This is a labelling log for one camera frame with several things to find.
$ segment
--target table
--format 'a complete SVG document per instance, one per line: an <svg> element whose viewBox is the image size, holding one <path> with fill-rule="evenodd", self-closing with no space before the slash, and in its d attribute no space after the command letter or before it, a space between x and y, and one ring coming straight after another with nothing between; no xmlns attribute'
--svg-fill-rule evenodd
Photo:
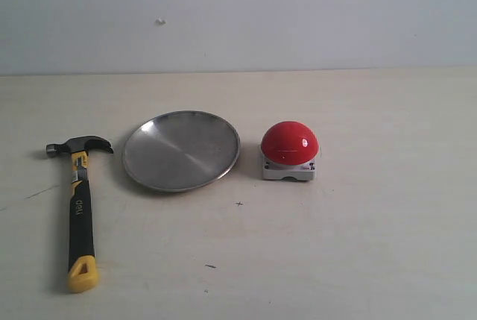
<svg viewBox="0 0 477 320"><path fill-rule="evenodd" d="M477 68L0 78L0 311L11 319L475 319ZM178 195L135 185L145 120L205 110L237 129L234 169ZM275 122L318 136L318 179L260 179ZM101 274L66 292L70 165L96 134Z"/></svg>

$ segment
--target white wall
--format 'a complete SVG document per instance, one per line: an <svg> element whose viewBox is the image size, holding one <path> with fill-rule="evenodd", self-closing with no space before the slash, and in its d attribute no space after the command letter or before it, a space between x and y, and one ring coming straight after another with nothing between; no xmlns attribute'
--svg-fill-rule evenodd
<svg viewBox="0 0 477 320"><path fill-rule="evenodd" d="M476 64L476 2L0 0L0 74Z"/></svg>

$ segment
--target metal plate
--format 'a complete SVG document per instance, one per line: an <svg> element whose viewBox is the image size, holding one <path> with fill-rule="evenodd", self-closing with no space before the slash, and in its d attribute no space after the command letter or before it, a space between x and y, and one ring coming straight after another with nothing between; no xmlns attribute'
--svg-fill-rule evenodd
<svg viewBox="0 0 477 320"><path fill-rule="evenodd" d="M143 186L182 192L224 176L239 152L239 135L224 119L177 111L138 128L127 140L122 159L129 176Z"/></svg>

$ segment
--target hammer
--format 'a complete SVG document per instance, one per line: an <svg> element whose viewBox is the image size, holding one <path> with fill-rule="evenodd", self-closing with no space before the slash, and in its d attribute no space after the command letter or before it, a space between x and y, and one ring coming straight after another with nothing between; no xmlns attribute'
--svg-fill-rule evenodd
<svg viewBox="0 0 477 320"><path fill-rule="evenodd" d="M91 193L88 181L88 151L100 149L112 154L111 144L97 136L69 139L46 146L46 154L56 157L68 153L72 158L72 197L69 201L68 288L84 292L98 283L95 246L92 239Z"/></svg>

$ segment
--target red button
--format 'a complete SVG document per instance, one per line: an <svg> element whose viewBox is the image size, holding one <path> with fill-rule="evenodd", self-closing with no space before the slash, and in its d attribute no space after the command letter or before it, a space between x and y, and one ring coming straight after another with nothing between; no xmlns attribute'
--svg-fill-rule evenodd
<svg viewBox="0 0 477 320"><path fill-rule="evenodd" d="M316 136L304 124L284 121L268 129L262 139L262 152L272 162L301 165L318 153Z"/></svg>

